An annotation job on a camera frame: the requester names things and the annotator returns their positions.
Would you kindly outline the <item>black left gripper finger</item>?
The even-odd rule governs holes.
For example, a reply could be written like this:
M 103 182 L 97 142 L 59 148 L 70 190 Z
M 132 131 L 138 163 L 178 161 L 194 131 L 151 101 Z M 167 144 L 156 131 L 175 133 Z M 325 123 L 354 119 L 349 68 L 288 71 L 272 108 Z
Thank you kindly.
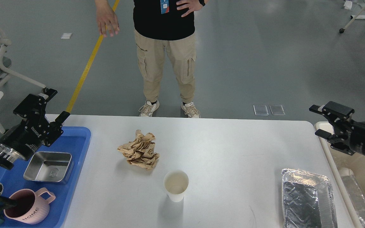
M 38 95 L 29 94 L 14 110 L 13 113 L 24 119 L 42 122 L 46 114 L 46 105 L 58 91 L 46 88 Z
M 62 124 L 70 116 L 70 113 L 63 111 L 55 121 L 51 122 L 47 128 L 45 136 L 45 146 L 51 146 L 63 134 Z

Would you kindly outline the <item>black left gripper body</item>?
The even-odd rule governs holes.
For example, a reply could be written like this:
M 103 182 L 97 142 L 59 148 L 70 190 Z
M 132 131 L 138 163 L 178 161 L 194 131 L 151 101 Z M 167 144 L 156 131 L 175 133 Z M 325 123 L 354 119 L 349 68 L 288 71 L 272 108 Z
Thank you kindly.
M 16 153 L 22 160 L 28 161 L 42 146 L 50 146 L 48 133 L 51 123 L 22 121 L 9 129 L 0 138 L 0 147 Z

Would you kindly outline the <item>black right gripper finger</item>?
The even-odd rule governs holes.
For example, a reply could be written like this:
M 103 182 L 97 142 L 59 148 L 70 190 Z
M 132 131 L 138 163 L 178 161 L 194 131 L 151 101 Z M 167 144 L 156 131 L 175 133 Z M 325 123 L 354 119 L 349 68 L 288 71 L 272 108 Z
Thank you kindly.
M 355 110 L 348 106 L 329 101 L 326 105 L 312 105 L 309 111 L 322 115 L 329 123 L 337 123 L 341 121 L 349 122 Z
M 346 133 L 340 133 L 336 135 L 322 129 L 318 129 L 315 132 L 315 135 L 325 139 L 330 144 L 330 147 L 336 151 L 347 155 L 355 154 L 355 152 L 350 147 L 349 135 Z

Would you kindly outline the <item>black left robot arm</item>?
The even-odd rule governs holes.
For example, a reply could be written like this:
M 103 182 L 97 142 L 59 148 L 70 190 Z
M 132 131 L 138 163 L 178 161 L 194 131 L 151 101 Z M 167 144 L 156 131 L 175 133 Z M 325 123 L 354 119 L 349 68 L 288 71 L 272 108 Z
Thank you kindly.
M 11 170 L 17 159 L 28 161 L 41 146 L 51 146 L 62 134 L 62 124 L 70 113 L 63 111 L 55 121 L 46 118 L 46 105 L 57 94 L 52 88 L 38 95 L 29 94 L 13 111 L 22 121 L 0 137 L 0 167 Z M 0 211 L 16 206 L 16 201 L 2 196 L 0 183 Z

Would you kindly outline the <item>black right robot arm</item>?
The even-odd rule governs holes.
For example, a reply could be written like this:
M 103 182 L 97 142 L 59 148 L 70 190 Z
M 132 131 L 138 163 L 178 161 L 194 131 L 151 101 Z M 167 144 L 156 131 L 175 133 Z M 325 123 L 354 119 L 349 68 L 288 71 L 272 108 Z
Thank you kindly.
M 333 127 L 334 133 L 322 129 L 315 132 L 316 136 L 327 140 L 332 149 L 348 155 L 359 153 L 365 156 L 365 122 L 352 119 L 353 108 L 329 101 L 326 105 L 312 105 L 309 111 L 322 115 Z

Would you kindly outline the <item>person's right hand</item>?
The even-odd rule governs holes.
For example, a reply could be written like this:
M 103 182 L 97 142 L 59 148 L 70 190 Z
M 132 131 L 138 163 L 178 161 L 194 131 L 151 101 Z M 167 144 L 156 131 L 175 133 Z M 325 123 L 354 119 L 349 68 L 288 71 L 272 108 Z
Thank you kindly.
M 95 0 L 96 6 L 96 22 L 98 26 L 98 32 L 103 37 L 107 37 L 107 31 L 110 37 L 118 35 L 120 26 L 116 13 L 109 5 L 107 0 Z

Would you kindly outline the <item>person's left hand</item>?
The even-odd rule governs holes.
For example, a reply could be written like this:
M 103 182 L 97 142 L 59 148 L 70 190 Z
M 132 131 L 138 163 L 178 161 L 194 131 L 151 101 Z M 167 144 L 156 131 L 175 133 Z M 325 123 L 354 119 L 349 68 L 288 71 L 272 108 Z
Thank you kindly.
M 187 11 L 181 15 L 181 17 L 186 17 L 195 11 L 200 11 L 208 2 L 209 0 L 180 0 L 176 5 L 177 10 L 187 9 Z

